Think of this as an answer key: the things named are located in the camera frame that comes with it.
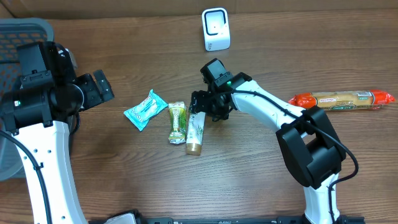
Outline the white cream tube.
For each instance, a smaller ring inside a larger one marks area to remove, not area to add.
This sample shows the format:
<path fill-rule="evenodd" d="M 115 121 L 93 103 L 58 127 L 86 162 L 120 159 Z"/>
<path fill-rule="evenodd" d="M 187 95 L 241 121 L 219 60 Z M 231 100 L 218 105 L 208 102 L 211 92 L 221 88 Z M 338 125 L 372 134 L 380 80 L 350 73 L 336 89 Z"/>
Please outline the white cream tube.
<path fill-rule="evenodd" d="M 203 131 L 205 126 L 204 112 L 191 114 L 188 121 L 186 153 L 193 156 L 201 154 Z"/>

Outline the green snack packet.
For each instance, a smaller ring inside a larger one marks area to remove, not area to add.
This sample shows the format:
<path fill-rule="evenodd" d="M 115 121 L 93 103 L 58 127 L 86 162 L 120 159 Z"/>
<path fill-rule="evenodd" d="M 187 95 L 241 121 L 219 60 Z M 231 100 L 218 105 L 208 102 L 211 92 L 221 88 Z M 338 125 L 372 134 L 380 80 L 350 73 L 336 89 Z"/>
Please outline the green snack packet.
<path fill-rule="evenodd" d="M 183 101 L 169 103 L 171 144 L 182 144 L 186 141 L 186 106 Z"/>

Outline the teal wet wipes packet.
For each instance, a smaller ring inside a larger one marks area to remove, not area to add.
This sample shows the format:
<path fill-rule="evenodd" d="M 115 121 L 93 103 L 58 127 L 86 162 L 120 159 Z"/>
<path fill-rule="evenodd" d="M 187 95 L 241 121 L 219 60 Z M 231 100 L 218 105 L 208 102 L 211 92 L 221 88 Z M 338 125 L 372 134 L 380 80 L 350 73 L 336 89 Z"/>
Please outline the teal wet wipes packet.
<path fill-rule="evenodd" d="M 168 104 L 154 90 L 150 90 L 144 101 L 126 110 L 124 115 L 139 131 L 143 131 L 150 119 L 166 107 Z"/>

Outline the orange spaghetti packet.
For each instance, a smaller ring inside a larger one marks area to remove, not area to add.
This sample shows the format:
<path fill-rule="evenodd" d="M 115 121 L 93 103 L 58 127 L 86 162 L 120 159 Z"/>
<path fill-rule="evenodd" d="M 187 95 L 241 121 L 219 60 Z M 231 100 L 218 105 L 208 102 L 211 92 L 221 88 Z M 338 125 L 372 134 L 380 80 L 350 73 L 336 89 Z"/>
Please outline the orange spaghetti packet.
<path fill-rule="evenodd" d="M 310 109 L 317 106 L 323 110 L 375 110 L 395 102 L 395 98 L 382 90 L 356 90 L 334 92 L 311 92 L 295 95 L 289 104 Z"/>

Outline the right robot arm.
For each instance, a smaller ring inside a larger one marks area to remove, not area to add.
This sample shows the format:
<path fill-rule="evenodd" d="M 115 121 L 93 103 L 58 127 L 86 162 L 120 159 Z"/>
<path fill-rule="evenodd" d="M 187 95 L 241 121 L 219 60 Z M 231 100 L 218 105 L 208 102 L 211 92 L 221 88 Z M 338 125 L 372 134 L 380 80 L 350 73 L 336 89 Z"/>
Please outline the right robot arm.
<path fill-rule="evenodd" d="M 339 221 L 335 182 L 346 151 L 325 112 L 318 107 L 306 110 L 284 102 L 244 73 L 226 73 L 219 79 L 206 77 L 204 82 L 208 89 L 192 93 L 190 111 L 204 112 L 219 121 L 238 110 L 273 130 L 286 168 L 303 186 L 305 221 Z"/>

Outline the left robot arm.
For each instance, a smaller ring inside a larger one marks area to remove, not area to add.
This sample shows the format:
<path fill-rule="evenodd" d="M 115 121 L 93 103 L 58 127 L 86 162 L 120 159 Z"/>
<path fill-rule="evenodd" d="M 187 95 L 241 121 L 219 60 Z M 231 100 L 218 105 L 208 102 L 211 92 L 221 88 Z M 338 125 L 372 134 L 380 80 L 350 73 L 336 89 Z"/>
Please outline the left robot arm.
<path fill-rule="evenodd" d="M 22 160 L 34 222 L 86 223 L 73 178 L 68 121 L 114 98 L 102 70 L 77 76 L 70 53 L 55 42 L 17 48 L 22 88 L 1 100 L 1 136 Z"/>

